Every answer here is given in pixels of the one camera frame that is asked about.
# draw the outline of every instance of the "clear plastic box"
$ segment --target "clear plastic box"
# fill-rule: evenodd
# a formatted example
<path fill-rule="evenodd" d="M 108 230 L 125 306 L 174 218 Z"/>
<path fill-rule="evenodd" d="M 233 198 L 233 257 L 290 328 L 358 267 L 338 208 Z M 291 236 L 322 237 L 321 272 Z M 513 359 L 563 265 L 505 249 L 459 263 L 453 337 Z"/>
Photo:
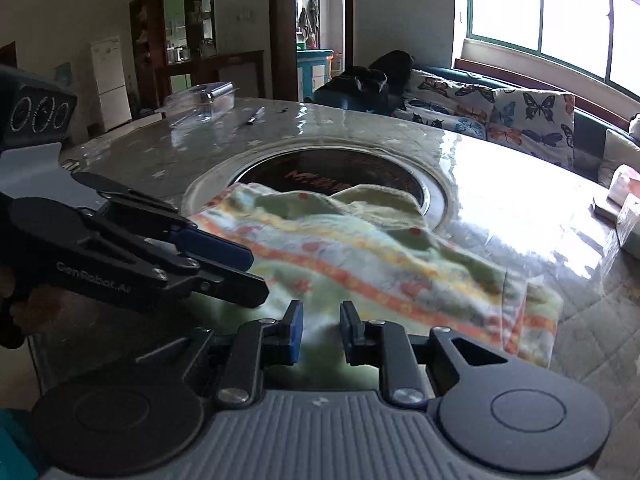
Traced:
<path fill-rule="evenodd" d="M 168 96 L 164 112 L 172 128 L 191 128 L 205 121 L 217 121 L 236 102 L 232 83 L 196 85 Z"/>

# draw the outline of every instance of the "green window frame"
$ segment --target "green window frame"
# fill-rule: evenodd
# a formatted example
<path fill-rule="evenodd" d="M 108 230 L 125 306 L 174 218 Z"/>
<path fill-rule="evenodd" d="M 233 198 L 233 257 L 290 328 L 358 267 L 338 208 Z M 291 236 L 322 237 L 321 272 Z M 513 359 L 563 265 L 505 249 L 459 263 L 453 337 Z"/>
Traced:
<path fill-rule="evenodd" d="M 524 46 L 520 46 L 518 44 L 515 43 L 509 43 L 508 41 L 502 41 L 502 40 L 494 40 L 494 38 L 488 38 L 485 36 L 478 36 L 477 34 L 473 34 L 472 32 L 472 28 L 473 28 L 473 22 L 474 22 L 474 0 L 468 0 L 468 10 L 467 10 L 467 14 L 466 14 L 466 36 L 472 40 L 479 40 L 479 41 L 484 41 L 485 43 L 493 43 L 493 44 L 497 44 L 500 46 L 506 46 L 508 48 L 512 48 L 515 50 L 519 50 L 521 52 L 525 52 L 526 54 L 531 54 L 532 56 L 537 56 L 537 57 L 541 57 L 542 59 L 546 59 L 549 61 L 552 61 L 554 63 L 558 63 L 562 66 L 571 68 L 572 70 L 575 70 L 576 72 L 580 72 L 582 74 L 584 74 L 585 76 L 588 76 L 592 79 L 595 79 L 597 81 L 600 81 L 604 84 L 606 84 L 607 86 L 612 87 L 613 89 L 627 95 L 628 97 L 631 97 L 632 99 L 635 99 L 636 101 L 640 102 L 640 96 L 633 93 L 631 90 L 624 88 L 623 86 L 620 86 L 619 84 L 613 82 L 610 79 L 611 76 L 611 60 L 613 58 L 613 25 L 614 25 L 614 6 L 613 6 L 613 0 L 609 0 L 609 51 L 607 53 L 607 69 L 606 69 L 606 74 L 604 77 L 595 75 L 594 73 L 589 72 L 588 70 L 585 70 L 579 66 L 576 66 L 574 64 L 568 63 L 562 59 L 558 59 L 557 57 L 553 57 L 553 56 L 549 56 L 548 54 L 545 54 L 542 52 L 542 35 L 543 35 L 543 23 L 544 23 L 544 14 L 545 14 L 545 0 L 540 0 L 540 22 L 539 22 L 539 26 L 538 26 L 538 49 L 537 50 L 532 50 L 530 48 L 524 47 Z"/>

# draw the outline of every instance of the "dining table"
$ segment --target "dining table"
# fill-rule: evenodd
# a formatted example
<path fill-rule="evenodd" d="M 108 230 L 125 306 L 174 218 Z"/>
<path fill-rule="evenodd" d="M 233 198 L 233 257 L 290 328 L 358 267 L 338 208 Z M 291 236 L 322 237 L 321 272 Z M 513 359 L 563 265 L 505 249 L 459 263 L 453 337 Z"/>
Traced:
<path fill-rule="evenodd" d="M 264 115 L 247 125 L 260 108 Z M 377 146 L 413 161 L 446 198 L 436 234 L 556 291 L 563 306 L 550 369 L 596 391 L 612 418 L 595 471 L 608 480 L 640 479 L 640 266 L 620 249 L 615 225 L 594 214 L 594 197 L 607 194 L 599 184 L 423 124 L 257 98 L 237 99 L 220 120 L 192 129 L 162 120 L 125 136 L 107 133 L 60 159 L 181 208 L 191 183 L 225 161 L 272 145 L 302 144 Z M 179 306 L 142 315 L 73 298 L 31 337 L 41 388 L 196 323 Z"/>

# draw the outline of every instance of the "sofa backrest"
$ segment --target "sofa backrest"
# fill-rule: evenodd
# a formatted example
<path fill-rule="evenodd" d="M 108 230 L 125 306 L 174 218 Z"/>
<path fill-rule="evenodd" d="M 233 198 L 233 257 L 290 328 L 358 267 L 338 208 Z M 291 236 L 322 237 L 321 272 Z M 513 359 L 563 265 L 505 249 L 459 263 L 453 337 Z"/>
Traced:
<path fill-rule="evenodd" d="M 444 79 L 466 84 L 480 84 L 489 88 L 522 88 L 517 85 L 475 74 L 436 66 L 415 65 L 416 70 L 432 73 Z M 597 181 L 598 167 L 604 154 L 604 143 L 607 139 L 607 129 L 616 131 L 640 146 L 640 142 L 632 138 L 619 127 L 607 123 L 602 119 L 583 110 L 575 109 L 574 123 L 574 167 L 576 173 Z"/>

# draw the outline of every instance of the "refrigerator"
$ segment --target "refrigerator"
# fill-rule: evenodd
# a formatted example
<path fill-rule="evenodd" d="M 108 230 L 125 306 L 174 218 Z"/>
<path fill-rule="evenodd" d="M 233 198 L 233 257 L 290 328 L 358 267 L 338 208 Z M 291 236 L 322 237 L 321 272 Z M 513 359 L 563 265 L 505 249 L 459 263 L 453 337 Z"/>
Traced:
<path fill-rule="evenodd" d="M 114 36 L 91 44 L 94 77 L 100 99 L 104 131 L 131 120 L 129 98 L 122 69 L 120 38 Z"/>

